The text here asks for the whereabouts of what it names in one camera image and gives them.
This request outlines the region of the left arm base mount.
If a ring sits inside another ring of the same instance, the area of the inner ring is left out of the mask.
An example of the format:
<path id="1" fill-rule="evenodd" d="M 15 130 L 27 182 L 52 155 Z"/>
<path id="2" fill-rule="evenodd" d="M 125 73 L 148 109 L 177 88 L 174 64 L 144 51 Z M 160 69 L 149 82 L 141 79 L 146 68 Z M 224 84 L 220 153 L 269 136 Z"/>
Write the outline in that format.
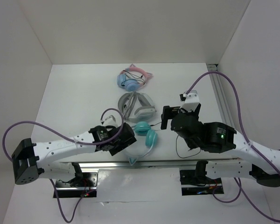
<path id="1" fill-rule="evenodd" d="M 56 180 L 55 187 L 60 198 L 95 198 L 97 197 L 98 171 L 82 171 L 76 162 L 70 163 L 74 168 L 74 177 L 68 181 Z"/>

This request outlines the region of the teal cat-ear headphones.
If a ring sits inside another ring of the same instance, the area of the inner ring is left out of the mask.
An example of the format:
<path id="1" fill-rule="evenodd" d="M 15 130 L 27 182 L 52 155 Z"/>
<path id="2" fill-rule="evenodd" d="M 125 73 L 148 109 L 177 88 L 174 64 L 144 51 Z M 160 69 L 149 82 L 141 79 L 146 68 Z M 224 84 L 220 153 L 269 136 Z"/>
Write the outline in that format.
<path id="1" fill-rule="evenodd" d="M 137 160 L 148 156 L 158 143 L 158 133 L 152 129 L 152 126 L 147 122 L 138 122 L 136 125 L 132 126 L 132 130 L 137 137 L 142 137 L 145 140 L 145 147 L 135 147 L 124 150 L 131 166 L 133 166 Z"/>

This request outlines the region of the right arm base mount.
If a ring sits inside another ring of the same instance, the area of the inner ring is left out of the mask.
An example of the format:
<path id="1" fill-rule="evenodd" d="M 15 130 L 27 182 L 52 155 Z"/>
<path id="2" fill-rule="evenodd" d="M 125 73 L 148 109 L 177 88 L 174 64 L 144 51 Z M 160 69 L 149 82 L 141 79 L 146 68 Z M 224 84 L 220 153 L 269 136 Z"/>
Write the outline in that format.
<path id="1" fill-rule="evenodd" d="M 182 196 L 223 194 L 221 178 L 211 179 L 206 176 L 208 161 L 198 161 L 195 169 L 181 169 L 180 182 Z"/>

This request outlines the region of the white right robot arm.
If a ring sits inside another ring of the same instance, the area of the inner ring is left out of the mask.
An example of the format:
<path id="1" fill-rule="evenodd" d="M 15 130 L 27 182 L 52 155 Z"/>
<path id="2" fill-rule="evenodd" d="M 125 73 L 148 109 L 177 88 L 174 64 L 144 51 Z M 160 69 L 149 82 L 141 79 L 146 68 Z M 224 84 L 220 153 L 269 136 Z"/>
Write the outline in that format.
<path id="1" fill-rule="evenodd" d="M 232 160 L 198 161 L 194 177 L 199 183 L 217 178 L 247 178 L 266 187 L 280 186 L 280 150 L 246 140 L 234 128 L 221 123 L 199 121 L 200 109 L 188 112 L 180 107 L 164 106 L 161 129 L 167 128 L 184 139 L 190 150 L 199 148 L 213 154 L 226 154 Z"/>

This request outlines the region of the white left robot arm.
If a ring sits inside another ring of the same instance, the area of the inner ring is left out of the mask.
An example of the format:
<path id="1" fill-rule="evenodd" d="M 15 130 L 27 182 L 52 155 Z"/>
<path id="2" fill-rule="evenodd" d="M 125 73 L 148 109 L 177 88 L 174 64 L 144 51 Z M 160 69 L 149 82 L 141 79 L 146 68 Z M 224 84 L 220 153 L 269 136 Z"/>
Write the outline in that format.
<path id="1" fill-rule="evenodd" d="M 62 159 L 99 151 L 115 155 L 135 142 L 135 134 L 127 123 L 119 127 L 96 126 L 69 140 L 33 143 L 30 138 L 23 139 L 12 154 L 15 184 L 24 185 L 43 178 L 78 186 L 83 180 L 80 165 L 63 163 Z"/>

